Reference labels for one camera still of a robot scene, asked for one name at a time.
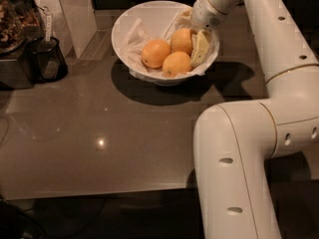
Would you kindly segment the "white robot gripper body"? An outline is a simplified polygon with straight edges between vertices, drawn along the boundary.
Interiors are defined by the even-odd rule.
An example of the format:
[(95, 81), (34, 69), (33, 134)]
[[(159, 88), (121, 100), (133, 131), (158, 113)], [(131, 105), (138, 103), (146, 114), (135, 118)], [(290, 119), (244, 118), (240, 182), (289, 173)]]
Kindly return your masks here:
[(190, 21), (197, 29), (215, 29), (227, 15), (215, 9), (208, 0), (196, 0), (191, 9)]

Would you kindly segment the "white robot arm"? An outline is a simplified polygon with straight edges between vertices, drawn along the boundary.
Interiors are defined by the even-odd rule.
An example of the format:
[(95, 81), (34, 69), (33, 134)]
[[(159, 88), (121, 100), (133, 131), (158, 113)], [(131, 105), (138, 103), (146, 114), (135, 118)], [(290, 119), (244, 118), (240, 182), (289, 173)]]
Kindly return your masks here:
[(193, 22), (221, 24), (246, 8), (268, 96), (205, 110), (193, 133), (205, 239), (281, 239), (265, 160), (317, 142), (319, 65), (282, 0), (196, 0)]

